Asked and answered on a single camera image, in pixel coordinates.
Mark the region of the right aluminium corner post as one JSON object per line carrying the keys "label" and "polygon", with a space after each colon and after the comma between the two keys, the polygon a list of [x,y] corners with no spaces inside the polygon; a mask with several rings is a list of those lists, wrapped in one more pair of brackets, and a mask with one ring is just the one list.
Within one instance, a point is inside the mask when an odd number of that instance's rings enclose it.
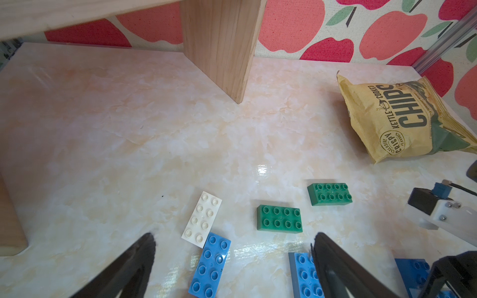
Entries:
{"label": "right aluminium corner post", "polygon": [[477,28],[477,8],[474,7],[462,20],[458,21],[451,29],[446,30],[422,57],[416,60],[412,67],[422,75],[435,62],[437,62],[450,49],[456,47],[459,42],[470,32]]}

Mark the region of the green lego brick left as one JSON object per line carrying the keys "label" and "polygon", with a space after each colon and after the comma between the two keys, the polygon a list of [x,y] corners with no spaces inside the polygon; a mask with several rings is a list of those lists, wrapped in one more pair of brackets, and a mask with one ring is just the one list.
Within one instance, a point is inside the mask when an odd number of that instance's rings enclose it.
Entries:
{"label": "green lego brick left", "polygon": [[302,233],[301,211],[298,208],[259,205],[257,230],[284,233]]}

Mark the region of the green lego brick right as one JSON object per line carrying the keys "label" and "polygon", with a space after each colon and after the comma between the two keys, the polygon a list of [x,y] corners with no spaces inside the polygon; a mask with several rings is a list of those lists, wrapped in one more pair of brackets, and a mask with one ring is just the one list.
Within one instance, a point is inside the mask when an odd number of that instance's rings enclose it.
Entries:
{"label": "green lego brick right", "polygon": [[346,183],[313,183],[307,190],[312,206],[344,206],[353,202]]}

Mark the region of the light blue lego brick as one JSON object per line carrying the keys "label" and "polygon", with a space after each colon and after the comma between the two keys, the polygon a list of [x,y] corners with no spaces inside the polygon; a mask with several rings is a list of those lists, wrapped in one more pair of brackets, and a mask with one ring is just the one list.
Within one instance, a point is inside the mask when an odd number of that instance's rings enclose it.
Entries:
{"label": "light blue lego brick", "polygon": [[288,253],[294,298],[323,298],[313,256],[310,253]]}
{"label": "light blue lego brick", "polygon": [[188,293],[197,298],[214,298],[226,264],[231,241],[210,233],[201,253]]}
{"label": "light blue lego brick", "polygon": [[395,258],[397,268],[410,298],[417,298],[425,285],[431,266],[424,259]]}

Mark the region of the white lego brick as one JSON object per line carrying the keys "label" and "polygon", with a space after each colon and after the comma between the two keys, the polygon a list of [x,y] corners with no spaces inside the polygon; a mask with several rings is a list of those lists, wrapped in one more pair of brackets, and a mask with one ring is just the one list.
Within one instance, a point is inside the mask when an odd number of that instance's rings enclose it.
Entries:
{"label": "white lego brick", "polygon": [[222,199],[204,191],[193,209],[181,238],[203,248],[221,204]]}

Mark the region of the wooden two-tier shelf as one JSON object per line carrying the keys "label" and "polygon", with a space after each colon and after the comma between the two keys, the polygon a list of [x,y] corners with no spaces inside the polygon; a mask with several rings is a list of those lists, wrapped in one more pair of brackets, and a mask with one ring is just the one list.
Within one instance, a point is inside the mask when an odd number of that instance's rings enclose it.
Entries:
{"label": "wooden two-tier shelf", "polygon": [[85,169],[114,150],[109,137],[140,149],[156,137],[140,113],[201,99],[196,75],[236,104],[243,101],[264,1],[181,1],[182,54],[68,47],[21,48],[1,96],[1,184],[14,194]]}

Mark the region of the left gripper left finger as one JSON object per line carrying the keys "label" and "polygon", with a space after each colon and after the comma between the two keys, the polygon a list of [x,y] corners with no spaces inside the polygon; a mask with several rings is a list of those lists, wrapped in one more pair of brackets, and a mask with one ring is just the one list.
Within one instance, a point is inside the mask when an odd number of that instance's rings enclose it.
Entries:
{"label": "left gripper left finger", "polygon": [[154,264],[155,249],[152,233],[144,234],[73,297],[144,297]]}

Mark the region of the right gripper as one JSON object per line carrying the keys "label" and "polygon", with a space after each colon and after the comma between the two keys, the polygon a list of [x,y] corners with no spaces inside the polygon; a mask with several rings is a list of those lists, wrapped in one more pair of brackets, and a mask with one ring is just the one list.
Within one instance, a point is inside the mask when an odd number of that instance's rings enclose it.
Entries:
{"label": "right gripper", "polygon": [[477,296],[477,252],[443,257],[433,263],[420,298],[435,298],[447,283],[458,298]]}

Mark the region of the yellow chips bag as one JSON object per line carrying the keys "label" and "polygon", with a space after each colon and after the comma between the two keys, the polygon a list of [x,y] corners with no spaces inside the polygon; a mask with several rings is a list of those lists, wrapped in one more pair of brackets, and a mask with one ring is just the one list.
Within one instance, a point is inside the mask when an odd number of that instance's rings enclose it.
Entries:
{"label": "yellow chips bag", "polygon": [[337,75],[350,123],[374,162],[440,151],[477,152],[477,138],[446,108],[431,82],[353,84]]}

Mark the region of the green lego brick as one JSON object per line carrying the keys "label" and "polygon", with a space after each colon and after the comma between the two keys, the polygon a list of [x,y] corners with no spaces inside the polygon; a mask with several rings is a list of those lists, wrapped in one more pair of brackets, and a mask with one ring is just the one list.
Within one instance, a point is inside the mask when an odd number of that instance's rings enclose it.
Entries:
{"label": "green lego brick", "polygon": [[353,202],[346,183],[313,183],[307,190],[312,206],[344,206]]}
{"label": "green lego brick", "polygon": [[301,211],[298,208],[259,205],[257,230],[284,233],[302,233]]}

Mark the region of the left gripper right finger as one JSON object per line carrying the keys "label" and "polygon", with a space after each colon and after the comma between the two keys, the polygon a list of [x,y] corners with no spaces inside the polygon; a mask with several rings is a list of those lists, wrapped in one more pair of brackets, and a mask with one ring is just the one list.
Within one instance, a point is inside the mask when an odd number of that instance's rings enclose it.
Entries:
{"label": "left gripper right finger", "polygon": [[315,236],[311,253],[325,298],[397,296],[325,233],[319,232]]}

